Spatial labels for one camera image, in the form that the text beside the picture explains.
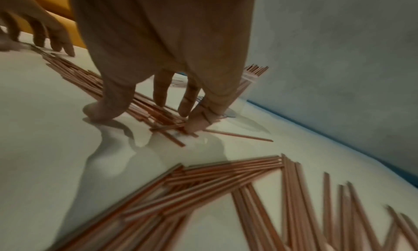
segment white tabletop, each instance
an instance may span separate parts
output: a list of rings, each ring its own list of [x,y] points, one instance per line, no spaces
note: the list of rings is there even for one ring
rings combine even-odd
[[[30,38],[21,35],[23,41]],[[96,70],[85,49],[76,48],[76,54],[68,59]],[[29,50],[0,52],[0,80],[1,251],[45,250],[176,163],[281,153],[302,163],[320,223],[324,171],[331,174],[334,203],[337,184],[354,183],[381,242],[391,221],[385,204],[418,222],[416,188],[379,162],[251,104],[242,117],[212,127],[274,142],[200,132],[197,139],[180,137],[186,144],[180,148],[127,114],[115,127],[84,122],[81,109],[93,99]],[[152,81],[137,91],[151,96]],[[168,105],[177,106],[183,92],[170,88]],[[280,176],[255,183],[279,232]],[[176,250],[248,250],[231,196],[196,211]]]

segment gray wall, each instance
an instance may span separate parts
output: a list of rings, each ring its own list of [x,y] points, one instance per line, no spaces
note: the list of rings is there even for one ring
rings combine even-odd
[[[256,0],[250,100],[418,175],[418,0]]]

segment blue strip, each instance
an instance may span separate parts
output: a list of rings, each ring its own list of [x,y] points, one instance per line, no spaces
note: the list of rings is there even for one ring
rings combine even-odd
[[[358,149],[358,148],[353,147],[353,146],[351,146],[351,145],[349,145],[349,144],[347,144],[347,143],[345,143],[343,141],[340,141],[338,139],[335,139],[332,136],[329,136],[329,135],[327,135],[327,134],[325,134],[323,132],[320,132],[318,130],[315,130],[315,129],[313,129],[313,128],[311,128],[311,127],[309,127],[309,126],[307,126],[307,125],[305,125],[303,123],[297,122],[297,121],[295,121],[295,120],[293,120],[293,119],[291,119],[291,118],[289,118],[287,116],[284,116],[282,114],[279,114],[279,113],[277,113],[277,112],[275,112],[275,111],[273,111],[273,110],[271,110],[269,108],[266,108],[266,107],[264,107],[264,106],[262,106],[260,104],[257,104],[257,103],[255,103],[253,101],[250,101],[250,100],[247,100],[247,102],[253,104],[254,106],[257,106],[259,108],[262,108],[262,109],[264,109],[264,110],[266,110],[268,112],[271,112],[271,113],[273,113],[273,114],[275,114],[275,115],[277,115],[279,117],[282,117],[282,118],[284,118],[284,119],[286,119],[286,120],[288,120],[290,122],[293,122],[296,125],[302,126],[302,127],[306,128],[306,129],[308,129],[308,130],[310,130],[310,131],[312,131],[312,132],[314,132],[316,134],[319,134],[321,136],[324,136],[324,137],[326,137],[326,138],[328,138],[328,139],[330,139],[330,140],[332,140],[334,142],[337,142],[337,143],[339,143],[341,145],[344,145],[344,146],[346,146],[346,147],[348,147],[350,149],[353,149],[354,151],[357,151],[357,152],[362,153],[362,154],[364,154],[364,155],[366,155],[366,156],[368,156],[370,158],[373,158],[374,160],[380,162],[385,167],[387,167],[390,170],[392,170],[393,172],[395,172],[395,174],[397,174],[398,176],[400,176],[401,178],[403,178],[404,180],[408,181],[410,184],[412,184],[413,186],[415,186],[416,188],[418,188],[418,176],[415,176],[415,175],[409,173],[408,171],[405,171],[403,169],[400,169],[397,166],[394,166],[394,165],[392,165],[392,164],[390,164],[390,163],[388,163],[388,162],[386,162],[386,161],[384,161],[384,160],[382,160],[380,158],[377,158],[377,157],[375,157],[375,156],[373,156],[373,155],[371,155],[371,154],[369,154],[369,153],[367,153],[367,152],[365,152],[365,151],[363,151],[361,149]]]

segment white surface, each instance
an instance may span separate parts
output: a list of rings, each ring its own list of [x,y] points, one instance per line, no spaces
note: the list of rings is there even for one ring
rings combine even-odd
[[[84,49],[76,53],[72,61],[95,70]],[[323,171],[331,174],[334,201],[338,183],[354,183],[380,241],[390,224],[385,204],[418,222],[417,189],[380,163],[255,106],[248,104],[244,117],[223,120],[213,128],[274,142],[199,133],[198,139],[180,137],[187,146],[179,148],[126,114],[117,119],[125,131],[85,123],[81,109],[93,99],[34,52],[0,53],[0,79],[1,251],[46,249],[178,162],[280,153],[303,164],[320,222]],[[152,82],[137,90],[150,95]],[[168,104],[177,106],[183,90],[171,88]],[[280,173],[255,187],[280,232]],[[231,197],[197,211],[176,250],[248,250]]]

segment blue edge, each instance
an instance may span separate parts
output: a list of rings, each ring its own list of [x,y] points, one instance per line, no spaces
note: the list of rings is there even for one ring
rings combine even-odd
[[[312,131],[312,132],[314,132],[316,134],[319,134],[321,136],[324,136],[324,137],[326,137],[326,138],[328,138],[328,139],[330,139],[330,140],[332,140],[334,142],[337,142],[337,143],[339,143],[339,144],[341,144],[343,146],[346,146],[346,147],[348,147],[350,149],[353,149],[354,151],[357,151],[357,152],[362,153],[362,154],[364,154],[364,155],[366,155],[366,156],[368,156],[370,158],[373,158],[374,160],[380,162],[385,167],[387,167],[388,169],[390,169],[393,172],[395,172],[395,174],[397,174],[398,176],[400,176],[401,178],[403,178],[404,180],[406,180],[407,182],[409,182],[410,184],[412,184],[414,187],[418,188],[418,176],[415,176],[415,175],[409,173],[408,171],[402,170],[402,169],[400,169],[400,168],[398,168],[398,167],[396,167],[396,166],[394,166],[392,164],[389,164],[388,162],[386,162],[386,161],[384,161],[384,160],[382,160],[380,158],[377,158],[377,157],[375,157],[375,156],[373,156],[373,155],[371,155],[371,154],[369,154],[369,153],[367,153],[367,152],[365,152],[365,151],[363,151],[361,149],[358,149],[357,147],[351,146],[351,145],[349,145],[349,144],[347,144],[347,143],[345,143],[345,142],[343,142],[341,140],[335,139],[332,136],[329,136],[329,135],[327,135],[327,134],[325,134],[323,132],[317,131],[317,130],[315,130],[315,129],[313,129],[313,128],[311,128],[311,127],[309,127],[309,126],[307,126],[307,125],[305,125],[303,123],[300,123],[298,121],[295,121],[295,120],[293,120],[293,119],[291,119],[291,118],[289,118],[287,116],[284,116],[284,115],[282,115],[280,113],[277,113],[277,112],[275,112],[275,111],[273,111],[273,110],[271,110],[269,108],[266,108],[266,107],[264,107],[264,106],[262,106],[262,105],[260,105],[258,103],[255,103],[255,102],[250,101],[250,100],[247,100],[247,102],[249,102],[249,103],[253,104],[254,106],[257,106],[257,107],[259,107],[261,109],[264,109],[264,110],[266,110],[266,111],[268,111],[270,113],[273,113],[273,114],[275,114],[275,115],[277,115],[279,117],[282,117],[283,119],[286,119],[286,120],[288,120],[288,121],[290,121],[290,122],[292,122],[292,123],[294,123],[296,125],[299,125],[301,127],[304,127],[304,128],[306,128],[306,129],[308,129],[308,130],[310,130],[310,131]]]

